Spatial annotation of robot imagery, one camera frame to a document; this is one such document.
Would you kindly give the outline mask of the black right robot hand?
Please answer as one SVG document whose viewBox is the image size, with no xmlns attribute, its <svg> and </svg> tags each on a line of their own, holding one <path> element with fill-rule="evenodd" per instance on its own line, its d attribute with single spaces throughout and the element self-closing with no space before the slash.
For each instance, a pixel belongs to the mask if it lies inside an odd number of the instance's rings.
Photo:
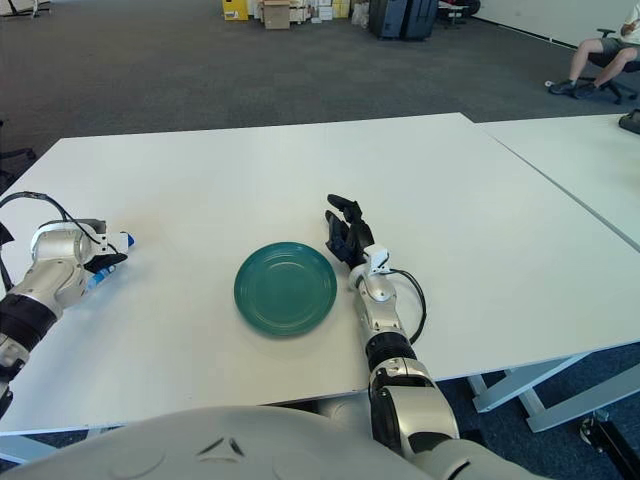
<svg viewBox="0 0 640 480">
<path fill-rule="evenodd" d="M 326 246 L 339 261 L 347 264 L 350 269 L 354 269 L 366 262 L 364 250 L 374 244 L 373 234 L 362 218 L 362 211 L 357 201 L 335 194 L 329 194 L 327 201 L 342 213 L 343 219 L 330 210 L 325 211 L 325 219 L 329 227 Z"/>
</svg>

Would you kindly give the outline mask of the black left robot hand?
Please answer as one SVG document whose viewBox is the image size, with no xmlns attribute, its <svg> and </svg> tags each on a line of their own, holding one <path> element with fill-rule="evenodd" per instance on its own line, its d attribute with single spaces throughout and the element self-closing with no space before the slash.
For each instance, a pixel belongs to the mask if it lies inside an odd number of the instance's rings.
<svg viewBox="0 0 640 480">
<path fill-rule="evenodd" d="M 103 270 L 109 271 L 112 267 L 128 259 L 124 253 L 111 253 L 106 255 L 96 255 L 89 262 L 84 264 L 84 269 L 92 274 L 98 274 Z"/>
</svg>

